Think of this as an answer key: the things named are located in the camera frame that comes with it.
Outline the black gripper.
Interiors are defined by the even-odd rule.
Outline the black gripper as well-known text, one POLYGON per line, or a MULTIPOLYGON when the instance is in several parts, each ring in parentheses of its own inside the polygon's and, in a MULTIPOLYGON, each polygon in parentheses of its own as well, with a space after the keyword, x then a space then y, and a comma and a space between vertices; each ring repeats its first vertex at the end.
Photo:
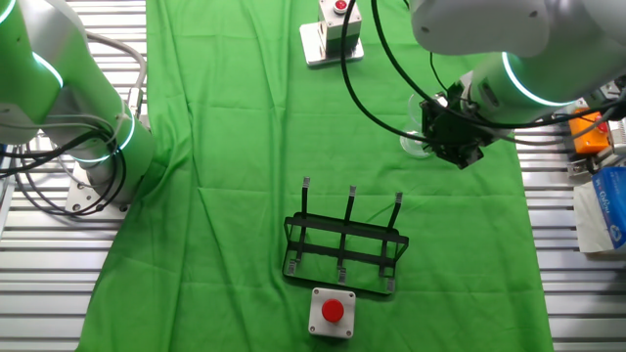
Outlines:
POLYGON ((432 103, 422 101, 422 128, 425 137, 434 143, 425 143, 429 154, 465 169, 483 158, 482 147, 494 142, 494 135, 486 127, 474 124, 475 108, 467 110, 466 85, 461 81, 448 88, 448 94, 439 94, 447 106, 432 97, 432 103))

